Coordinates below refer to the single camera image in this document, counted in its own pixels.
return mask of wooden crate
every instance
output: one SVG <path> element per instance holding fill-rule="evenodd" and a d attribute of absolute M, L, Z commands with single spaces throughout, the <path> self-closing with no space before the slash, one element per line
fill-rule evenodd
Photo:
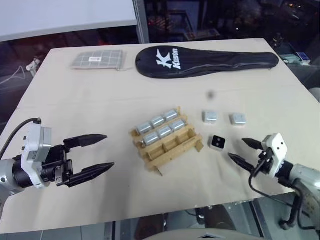
<path fill-rule="evenodd" d="M 145 134 L 139 135 L 136 130 L 131 132 L 133 143 L 138 148 L 139 154 L 144 160 L 146 168 L 149 171 L 157 171 L 160 175 L 162 175 L 162 173 L 160 172 L 159 167 L 182 155 L 192 147 L 195 147 L 198 152 L 200 152 L 204 147 L 202 143 L 202 136 L 197 134 L 194 126 L 188 123 L 188 117 L 181 114 L 180 107 L 176 110 L 178 112 L 177 118 L 167 121 L 163 125 L 156 127 Z M 169 125 L 179 119 L 182 119 L 185 122 L 185 127 L 149 146 L 144 146 L 142 144 L 142 140 L 145 135 L 156 132 L 159 128 Z"/>

